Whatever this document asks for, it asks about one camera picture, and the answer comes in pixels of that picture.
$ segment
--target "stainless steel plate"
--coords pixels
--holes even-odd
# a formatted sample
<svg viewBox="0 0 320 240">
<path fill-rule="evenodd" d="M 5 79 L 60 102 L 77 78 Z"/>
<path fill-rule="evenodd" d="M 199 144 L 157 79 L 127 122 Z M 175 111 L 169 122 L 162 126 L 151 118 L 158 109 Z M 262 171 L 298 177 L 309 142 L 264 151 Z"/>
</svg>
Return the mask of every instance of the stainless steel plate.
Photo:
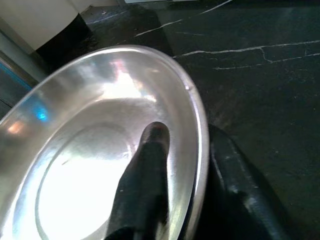
<svg viewBox="0 0 320 240">
<path fill-rule="evenodd" d="M 170 131 L 169 220 L 162 239 L 177 239 L 189 203 L 190 226 L 201 209 L 207 122 L 185 71 L 141 46 L 106 48 L 69 63 L 2 120 L 2 236 L 103 239 L 118 181 L 143 129 L 155 121 Z M 192 234 L 187 228 L 187 238 Z"/>
</svg>

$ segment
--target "black object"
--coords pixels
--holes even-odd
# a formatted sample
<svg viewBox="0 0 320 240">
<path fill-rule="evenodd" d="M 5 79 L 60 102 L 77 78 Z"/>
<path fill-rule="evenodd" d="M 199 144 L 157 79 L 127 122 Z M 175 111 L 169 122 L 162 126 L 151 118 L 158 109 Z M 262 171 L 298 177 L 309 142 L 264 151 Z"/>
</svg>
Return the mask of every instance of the black object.
<svg viewBox="0 0 320 240">
<path fill-rule="evenodd" d="M 222 130 L 210 125 L 210 166 L 195 239 L 214 232 L 225 240 L 299 239 L 264 176 Z"/>
<path fill-rule="evenodd" d="M 63 57 L 91 33 L 80 14 L 51 40 L 36 52 L 54 69 L 60 67 Z"/>
<path fill-rule="evenodd" d="M 124 171 L 114 198 L 106 240 L 154 240 L 168 214 L 169 131 L 149 124 Z"/>
</svg>

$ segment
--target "countertop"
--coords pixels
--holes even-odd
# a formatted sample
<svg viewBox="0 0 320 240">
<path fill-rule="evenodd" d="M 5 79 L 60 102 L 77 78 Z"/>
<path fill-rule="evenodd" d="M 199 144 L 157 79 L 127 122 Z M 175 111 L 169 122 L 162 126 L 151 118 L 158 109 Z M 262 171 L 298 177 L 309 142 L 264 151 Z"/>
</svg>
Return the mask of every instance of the countertop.
<svg viewBox="0 0 320 240">
<path fill-rule="evenodd" d="M 150 2 L 92 7 L 93 35 L 63 63 L 136 44 L 173 57 L 193 79 L 207 119 L 264 174 L 304 239 L 320 232 L 320 4 Z"/>
</svg>

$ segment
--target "metal dish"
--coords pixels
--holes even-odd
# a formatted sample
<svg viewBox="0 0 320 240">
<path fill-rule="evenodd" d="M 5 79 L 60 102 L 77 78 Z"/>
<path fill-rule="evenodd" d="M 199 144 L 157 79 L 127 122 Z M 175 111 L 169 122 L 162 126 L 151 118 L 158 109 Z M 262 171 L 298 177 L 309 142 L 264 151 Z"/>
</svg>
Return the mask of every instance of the metal dish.
<svg viewBox="0 0 320 240">
<path fill-rule="evenodd" d="M 190 239 L 208 170 L 205 112 L 186 72 L 142 46 L 74 60 L 0 122 L 0 236 L 103 239 L 118 181 L 155 121 L 170 132 L 162 239 L 176 240 L 183 224 Z"/>
</svg>

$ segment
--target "black base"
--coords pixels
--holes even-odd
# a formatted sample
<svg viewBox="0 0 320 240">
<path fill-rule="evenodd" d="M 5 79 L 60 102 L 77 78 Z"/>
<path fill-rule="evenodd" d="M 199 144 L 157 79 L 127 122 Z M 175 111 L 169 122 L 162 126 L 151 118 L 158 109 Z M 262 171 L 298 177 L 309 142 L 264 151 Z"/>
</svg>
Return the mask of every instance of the black base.
<svg viewBox="0 0 320 240">
<path fill-rule="evenodd" d="M 54 69 L 60 67 L 61 59 L 83 40 L 90 29 L 78 14 L 75 19 L 60 33 L 39 47 L 36 52 Z"/>
</svg>

